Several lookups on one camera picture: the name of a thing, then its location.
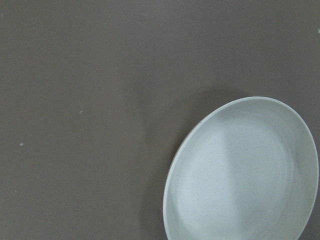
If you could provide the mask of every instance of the gray tabletop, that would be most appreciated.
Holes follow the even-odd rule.
[[[317,1],[1,1],[0,239],[164,240],[175,151],[247,96],[320,149]],[[301,240],[320,239],[320,199]]]

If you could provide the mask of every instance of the white bowl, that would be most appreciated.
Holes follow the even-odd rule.
[[[169,240],[297,240],[313,209],[313,137],[288,105],[232,101],[205,117],[171,164],[163,196]]]

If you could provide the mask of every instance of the bowl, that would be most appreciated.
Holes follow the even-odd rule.
[[[291,107],[241,98],[210,113],[171,163],[163,195],[169,240],[297,240],[318,189],[315,142]]]

